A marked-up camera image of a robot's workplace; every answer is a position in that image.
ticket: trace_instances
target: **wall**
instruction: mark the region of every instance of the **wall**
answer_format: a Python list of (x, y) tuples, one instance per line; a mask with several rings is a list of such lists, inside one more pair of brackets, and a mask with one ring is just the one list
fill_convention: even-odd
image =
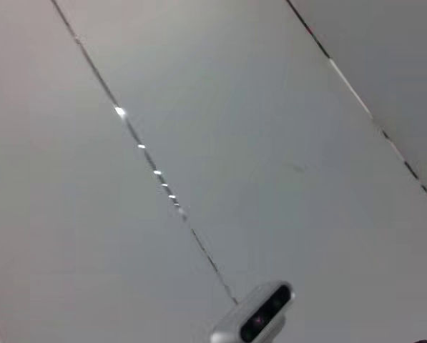
[(427, 186), (427, 0), (294, 0)]
[[(202, 341), (231, 302), (48, 5), (0, 2), (1, 336)], [(427, 339), (427, 196), (283, 0), (60, 5), (233, 295), (294, 284), (276, 343)]]

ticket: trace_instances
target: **white ceiling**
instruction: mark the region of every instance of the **white ceiling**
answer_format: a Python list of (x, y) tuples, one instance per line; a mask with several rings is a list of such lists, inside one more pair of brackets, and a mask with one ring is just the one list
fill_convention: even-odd
[(427, 0), (294, 0), (427, 186)]
[(295, 285), (275, 343), (427, 339), (427, 196), (283, 0), (59, 3), (190, 227), (51, 3), (0, 0), (2, 343), (203, 342), (191, 228), (237, 298)]

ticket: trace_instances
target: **white camera housing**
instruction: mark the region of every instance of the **white camera housing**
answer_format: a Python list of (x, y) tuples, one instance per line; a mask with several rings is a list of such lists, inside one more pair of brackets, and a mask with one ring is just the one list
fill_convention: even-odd
[[(271, 319), (265, 320), (265, 324), (259, 322), (262, 307), (267, 306), (268, 301), (273, 300), (274, 294), (281, 289), (285, 289), (286, 292), (289, 290), (289, 300)], [(268, 282), (254, 288), (246, 298), (221, 319), (210, 334), (210, 343), (270, 343), (285, 325), (284, 313), (293, 301), (293, 286), (288, 282)], [(241, 331), (252, 320), (255, 320), (257, 325), (263, 325), (263, 329), (260, 329), (259, 334), (251, 340), (244, 340)]]

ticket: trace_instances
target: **camera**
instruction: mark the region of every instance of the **camera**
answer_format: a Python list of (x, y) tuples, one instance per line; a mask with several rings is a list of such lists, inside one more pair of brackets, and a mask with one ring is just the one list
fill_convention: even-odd
[(285, 325), (294, 300), (291, 284), (274, 281), (254, 288), (210, 334), (210, 343), (270, 343)]

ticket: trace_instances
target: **security camera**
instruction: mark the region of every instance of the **security camera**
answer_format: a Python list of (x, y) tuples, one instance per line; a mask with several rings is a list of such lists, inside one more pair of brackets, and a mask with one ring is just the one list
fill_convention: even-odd
[(285, 325), (293, 287), (274, 281), (254, 288), (213, 329), (210, 343), (271, 343)]

